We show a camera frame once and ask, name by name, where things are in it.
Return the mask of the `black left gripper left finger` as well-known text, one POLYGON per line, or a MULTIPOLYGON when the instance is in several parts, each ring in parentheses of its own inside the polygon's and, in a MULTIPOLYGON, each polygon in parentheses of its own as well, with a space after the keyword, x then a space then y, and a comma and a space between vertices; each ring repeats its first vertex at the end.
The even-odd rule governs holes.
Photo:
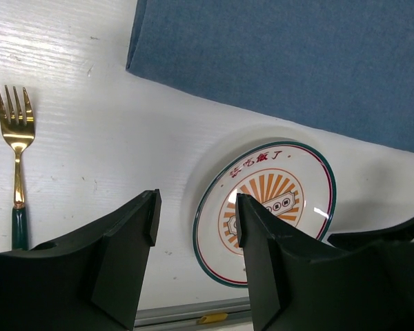
POLYGON ((0 330, 132 330, 161 210, 147 190, 31 250, 0 253, 0 330))

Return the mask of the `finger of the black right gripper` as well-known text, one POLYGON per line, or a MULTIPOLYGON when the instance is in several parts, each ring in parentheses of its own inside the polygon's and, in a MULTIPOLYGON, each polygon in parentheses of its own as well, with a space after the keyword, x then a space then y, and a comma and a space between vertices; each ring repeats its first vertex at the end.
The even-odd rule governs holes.
POLYGON ((412 241, 413 239, 414 217, 380 230, 331 234, 328 242, 336 248, 361 248, 376 241, 412 241))

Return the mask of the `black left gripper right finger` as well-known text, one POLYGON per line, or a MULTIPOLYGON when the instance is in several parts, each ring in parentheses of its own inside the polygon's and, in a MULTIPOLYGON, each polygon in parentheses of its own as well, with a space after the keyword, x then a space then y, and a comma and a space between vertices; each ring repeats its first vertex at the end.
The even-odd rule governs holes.
POLYGON ((236 201, 255 330, 414 330, 414 239, 336 248, 236 201))

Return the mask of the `white plate orange sunburst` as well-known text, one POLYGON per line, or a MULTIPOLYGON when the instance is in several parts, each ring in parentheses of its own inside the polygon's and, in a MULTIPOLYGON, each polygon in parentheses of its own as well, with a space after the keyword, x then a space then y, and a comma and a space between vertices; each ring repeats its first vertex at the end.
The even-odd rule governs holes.
POLYGON ((215 176, 196 208, 193 249, 201 269, 213 281, 246 288, 235 215, 238 194, 254 197, 276 219, 321 241, 335 212, 337 186, 324 155, 298 141, 257 146, 215 176))

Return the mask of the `gold fork green handle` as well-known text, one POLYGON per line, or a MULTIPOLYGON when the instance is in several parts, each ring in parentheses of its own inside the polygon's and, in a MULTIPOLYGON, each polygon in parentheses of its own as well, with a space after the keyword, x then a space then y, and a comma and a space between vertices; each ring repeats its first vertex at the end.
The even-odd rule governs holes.
POLYGON ((28 218, 23 188, 22 154, 35 139, 35 117, 27 90, 23 89, 23 103, 15 87, 13 95, 5 87, 6 99, 0 93, 0 126, 4 141, 14 152, 14 193, 11 216, 11 247, 28 250, 28 218))

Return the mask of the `blue cloth placemat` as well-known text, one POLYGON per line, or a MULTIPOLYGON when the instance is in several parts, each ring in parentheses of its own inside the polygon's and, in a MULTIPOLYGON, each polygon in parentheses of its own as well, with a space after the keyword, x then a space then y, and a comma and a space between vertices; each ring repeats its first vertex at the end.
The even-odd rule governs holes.
POLYGON ((414 1, 139 1, 126 69, 414 152, 414 1))

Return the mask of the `aluminium front rail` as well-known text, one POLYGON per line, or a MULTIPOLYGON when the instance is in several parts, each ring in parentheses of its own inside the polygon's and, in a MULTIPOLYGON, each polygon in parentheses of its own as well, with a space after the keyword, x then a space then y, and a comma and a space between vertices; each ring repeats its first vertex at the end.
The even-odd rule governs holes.
POLYGON ((135 330, 206 330, 251 321, 249 298, 140 310, 135 330))

